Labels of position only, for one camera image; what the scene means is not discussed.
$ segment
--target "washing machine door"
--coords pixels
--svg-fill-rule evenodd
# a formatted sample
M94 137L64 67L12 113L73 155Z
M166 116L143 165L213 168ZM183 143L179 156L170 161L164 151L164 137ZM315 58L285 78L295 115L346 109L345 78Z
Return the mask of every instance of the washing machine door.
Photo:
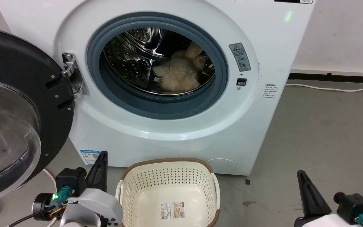
M53 59L0 31L0 197L38 174L60 151L72 126L72 93Z

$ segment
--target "concrete floor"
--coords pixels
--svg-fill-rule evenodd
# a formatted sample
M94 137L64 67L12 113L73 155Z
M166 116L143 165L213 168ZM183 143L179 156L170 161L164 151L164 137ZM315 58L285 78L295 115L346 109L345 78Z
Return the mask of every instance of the concrete floor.
M363 88L363 84L301 81L340 89ZM63 168L85 167L68 140L47 167L53 175ZM363 92L333 92L287 87L268 130L252 174L245 177L219 175L222 226L292 227L303 215L296 172L305 170L331 209L338 191L363 195ZM124 168L109 168L108 193ZM43 172L22 189L0 200L0 227L29 215L34 197L54 192ZM33 219L23 227L44 227Z

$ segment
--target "stuffed animal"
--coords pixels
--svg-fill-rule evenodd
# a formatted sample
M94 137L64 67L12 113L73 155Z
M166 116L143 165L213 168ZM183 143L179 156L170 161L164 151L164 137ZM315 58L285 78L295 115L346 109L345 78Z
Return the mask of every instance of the stuffed animal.
M202 48L191 42L187 50L173 53L170 61L153 67L159 86L165 92L186 92L200 86L199 72L205 67L205 59L199 56Z

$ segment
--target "perforated basket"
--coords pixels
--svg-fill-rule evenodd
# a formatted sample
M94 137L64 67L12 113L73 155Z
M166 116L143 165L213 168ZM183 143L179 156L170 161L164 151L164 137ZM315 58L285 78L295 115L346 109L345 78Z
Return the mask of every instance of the perforated basket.
M219 184L211 167L194 158L143 161L117 185L125 227L211 227L219 216Z

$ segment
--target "metal hinge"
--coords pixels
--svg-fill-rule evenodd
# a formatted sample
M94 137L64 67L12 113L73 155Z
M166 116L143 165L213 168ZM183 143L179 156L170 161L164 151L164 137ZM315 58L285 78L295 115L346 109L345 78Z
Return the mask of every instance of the metal hinge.
M88 88L86 87L84 77L79 70L75 54L64 52L62 54L62 61L65 64L65 70L62 70L61 74L68 78L71 83L72 96L77 99L82 95L88 94Z

